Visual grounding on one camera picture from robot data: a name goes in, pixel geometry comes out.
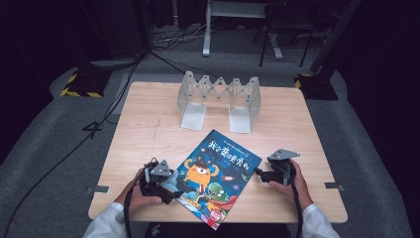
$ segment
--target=black cable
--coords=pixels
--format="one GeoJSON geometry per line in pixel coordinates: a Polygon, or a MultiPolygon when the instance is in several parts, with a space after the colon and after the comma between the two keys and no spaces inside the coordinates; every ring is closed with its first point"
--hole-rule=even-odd
{"type": "Polygon", "coordinates": [[[160,59],[160,60],[163,60],[164,62],[166,62],[167,64],[171,65],[173,68],[175,68],[176,70],[178,70],[180,73],[185,74],[185,71],[183,71],[183,70],[181,70],[179,67],[177,67],[177,66],[173,65],[172,63],[170,63],[170,62],[169,62],[169,61],[167,61],[166,59],[164,59],[164,58],[162,58],[162,57],[160,57],[160,56],[156,55],[156,54],[155,54],[154,52],[152,52],[152,51],[149,51],[149,52],[152,54],[152,56],[154,56],[154,57],[156,57],[156,58],[158,58],[158,59],[160,59]]]}
{"type": "MultiPolygon", "coordinates": [[[[139,65],[140,61],[143,58],[140,58],[135,65],[130,70],[128,81],[130,81],[131,76],[133,75],[134,69],[139,65]]],[[[90,136],[96,132],[96,130],[106,121],[106,119],[111,115],[111,113],[115,110],[118,103],[121,101],[122,96],[118,99],[118,102],[114,105],[114,107],[109,111],[108,114],[105,115],[105,118],[100,121],[95,128],[85,137],[83,140],[77,144],[69,153],[67,153],[61,160],[58,161],[51,169],[49,169],[38,181],[25,193],[25,195],[22,197],[22,199],[19,201],[18,205],[15,207],[15,209],[12,212],[12,215],[9,218],[9,221],[6,225],[6,228],[4,230],[3,238],[7,237],[7,233],[9,232],[10,225],[12,224],[13,218],[15,217],[16,213],[18,212],[19,208],[23,204],[23,202],[26,200],[26,198],[31,194],[31,192],[53,171],[55,168],[57,168],[59,165],[61,165],[68,157],[70,157],[81,145],[83,145],[90,136]]]]}
{"type": "Polygon", "coordinates": [[[117,105],[120,103],[121,99],[123,98],[123,95],[124,95],[125,91],[127,90],[128,86],[129,86],[129,84],[130,84],[130,80],[131,80],[131,77],[132,77],[132,75],[133,75],[133,73],[134,73],[134,69],[137,67],[137,65],[139,64],[139,62],[140,62],[141,60],[143,60],[143,58],[145,57],[146,53],[147,53],[147,52],[142,52],[142,53],[140,54],[140,56],[139,56],[139,58],[138,58],[138,62],[137,62],[137,64],[136,64],[136,66],[134,66],[132,69],[130,69],[130,71],[129,71],[129,73],[128,73],[126,84],[124,84],[123,88],[122,88],[122,89],[121,89],[121,91],[117,94],[117,96],[115,97],[114,101],[112,101],[112,103],[111,103],[111,104],[108,106],[108,108],[106,109],[104,118],[105,118],[105,121],[107,121],[108,123],[110,123],[110,124],[114,124],[114,125],[116,125],[116,124],[117,124],[116,122],[111,122],[111,121],[109,121],[109,120],[108,120],[108,117],[112,114],[112,112],[115,110],[115,108],[116,108],[116,107],[117,107],[117,105]],[[110,111],[110,108],[112,107],[112,105],[114,105],[114,103],[115,103],[115,106],[114,106],[113,110],[112,110],[112,111],[110,111]]]}
{"type": "Polygon", "coordinates": [[[145,174],[145,171],[142,170],[139,175],[134,179],[132,185],[130,186],[130,189],[128,190],[126,197],[124,199],[124,221],[125,221],[125,226],[126,226],[126,234],[128,238],[132,238],[132,233],[131,233],[131,226],[130,226],[130,201],[133,195],[133,189],[136,185],[138,184],[138,181],[140,181],[140,178],[145,174]]]}
{"type": "Polygon", "coordinates": [[[171,37],[155,41],[155,45],[158,42],[164,42],[166,40],[168,40],[168,43],[167,43],[166,47],[154,46],[154,50],[156,50],[156,51],[173,50],[183,43],[190,43],[190,42],[193,42],[193,41],[197,40],[198,38],[204,37],[204,36],[194,37],[195,34],[197,34],[197,33],[201,34],[203,31],[205,31],[204,27],[205,27],[205,25],[201,26],[200,28],[198,28],[196,30],[186,31],[186,32],[182,33],[181,36],[177,36],[176,34],[178,32],[176,32],[171,37]]]}
{"type": "MultiPolygon", "coordinates": [[[[198,28],[198,29],[195,29],[195,30],[185,30],[184,32],[189,34],[189,33],[197,32],[200,29],[201,29],[201,27],[198,28]]],[[[164,37],[160,37],[160,39],[161,40],[165,40],[165,39],[170,39],[170,38],[175,37],[176,34],[178,34],[178,33],[179,33],[179,30],[176,30],[176,31],[164,31],[164,32],[154,32],[154,35],[158,35],[158,36],[164,35],[164,37]],[[167,35],[168,33],[172,33],[172,32],[174,32],[174,34],[172,34],[171,36],[168,36],[167,35]]]]}
{"type": "Polygon", "coordinates": [[[219,78],[219,77],[220,77],[220,76],[218,76],[218,75],[214,74],[213,72],[211,72],[211,71],[207,71],[207,70],[204,70],[204,69],[202,69],[202,68],[198,68],[198,67],[190,66],[190,65],[188,65],[188,64],[185,64],[185,63],[182,63],[182,62],[173,61],[173,60],[171,60],[171,59],[165,59],[165,60],[168,60],[168,61],[170,61],[170,62],[172,62],[172,63],[181,64],[181,65],[184,65],[184,66],[187,66],[187,67],[190,67],[190,68],[194,68],[194,69],[197,69],[197,70],[200,70],[200,71],[203,71],[203,72],[207,72],[207,73],[209,73],[209,74],[211,74],[211,75],[213,75],[213,76],[215,76],[215,77],[217,77],[217,78],[219,78]]]}
{"type": "Polygon", "coordinates": [[[159,37],[158,37],[158,39],[156,39],[156,41],[166,41],[166,40],[178,37],[177,34],[179,33],[179,31],[174,31],[174,32],[175,33],[172,34],[171,36],[168,36],[166,32],[154,33],[154,35],[159,35],[159,37]]]}
{"type": "Polygon", "coordinates": [[[297,192],[296,185],[294,184],[294,179],[291,180],[291,189],[293,190],[294,203],[296,204],[297,217],[298,217],[298,222],[299,222],[297,225],[296,238],[299,238],[302,233],[303,216],[302,216],[302,207],[300,206],[300,202],[299,202],[299,193],[297,192]]]}

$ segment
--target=gray floor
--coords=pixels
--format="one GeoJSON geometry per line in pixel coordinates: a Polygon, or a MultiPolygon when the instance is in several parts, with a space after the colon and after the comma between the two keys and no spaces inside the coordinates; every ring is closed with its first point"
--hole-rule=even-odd
{"type": "MultiPolygon", "coordinates": [[[[267,49],[259,67],[262,37],[252,43],[256,31],[219,31],[213,35],[211,55],[201,56],[203,39],[180,45],[171,51],[155,52],[173,61],[182,70],[196,74],[203,68],[226,80],[238,77],[260,78],[262,86],[293,86],[293,76],[308,68],[320,46],[313,44],[304,67],[298,67],[302,50],[284,50],[284,60],[275,59],[267,49]]],[[[13,209],[48,170],[65,157],[88,134],[81,129],[101,121],[113,103],[127,69],[115,71],[103,98],[59,96],[74,68],[64,72],[51,85],[54,96],[27,128],[0,168],[0,231],[3,232],[13,209]]],[[[151,55],[136,68],[132,80],[180,81],[181,74],[151,55]]],[[[342,237],[411,237],[401,196],[384,168],[370,138],[347,101],[346,84],[338,73],[331,82],[337,101],[308,100],[307,105],[327,155],[333,175],[346,205],[349,220],[334,224],[342,237]]],[[[118,122],[121,107],[109,118],[118,122]]],[[[27,197],[18,210],[8,237],[81,237],[90,222],[87,211],[91,195],[106,159],[116,125],[104,123],[102,131],[88,139],[56,167],[27,197]]],[[[147,224],[133,225],[142,237],[147,224]]]]}

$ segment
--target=cartoon character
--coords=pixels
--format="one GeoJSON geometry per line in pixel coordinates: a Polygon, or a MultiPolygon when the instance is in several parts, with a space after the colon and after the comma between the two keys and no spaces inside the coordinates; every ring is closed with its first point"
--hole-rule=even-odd
{"type": "Polygon", "coordinates": [[[191,180],[199,185],[198,191],[201,193],[205,192],[207,184],[210,182],[210,178],[216,176],[219,173],[219,167],[213,165],[215,171],[210,172],[209,167],[202,163],[196,162],[192,167],[189,163],[192,162],[192,159],[185,160],[184,166],[188,169],[184,181],[191,180]]]}
{"type": "Polygon", "coordinates": [[[222,201],[222,202],[227,202],[229,199],[229,195],[227,194],[227,192],[225,192],[223,187],[216,182],[210,183],[207,190],[208,190],[208,196],[211,199],[222,201]]]}
{"type": "Polygon", "coordinates": [[[223,187],[216,182],[211,182],[208,185],[207,191],[207,209],[210,213],[219,211],[221,218],[218,220],[218,222],[222,222],[228,213],[227,211],[232,208],[238,196],[229,196],[225,189],[223,189],[223,187]]]}

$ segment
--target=book title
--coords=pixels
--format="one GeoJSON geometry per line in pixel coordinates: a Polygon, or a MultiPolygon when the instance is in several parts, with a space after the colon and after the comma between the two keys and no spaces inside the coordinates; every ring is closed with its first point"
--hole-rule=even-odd
{"type": "Polygon", "coordinates": [[[247,153],[242,152],[241,150],[239,150],[237,147],[235,147],[234,145],[224,141],[229,147],[222,147],[220,145],[218,145],[215,141],[211,141],[208,144],[208,147],[210,149],[212,149],[213,151],[215,151],[216,153],[218,153],[220,156],[222,156],[223,158],[226,158],[227,160],[229,160],[233,165],[236,165],[238,167],[242,167],[246,170],[248,170],[250,167],[247,163],[247,161],[243,158],[243,157],[238,157],[236,155],[232,155],[231,154],[231,149],[239,152],[241,155],[243,155],[245,158],[248,156],[247,153]]]}

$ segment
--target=black base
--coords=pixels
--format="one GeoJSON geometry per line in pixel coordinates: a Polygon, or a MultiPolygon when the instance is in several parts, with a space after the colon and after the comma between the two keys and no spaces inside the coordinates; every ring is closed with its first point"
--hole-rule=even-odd
{"type": "Polygon", "coordinates": [[[61,96],[103,97],[111,70],[77,70],[68,80],[61,96]]]}
{"type": "Polygon", "coordinates": [[[309,100],[338,100],[333,85],[329,80],[317,80],[316,74],[297,74],[294,85],[299,88],[305,99],[309,100]]]}

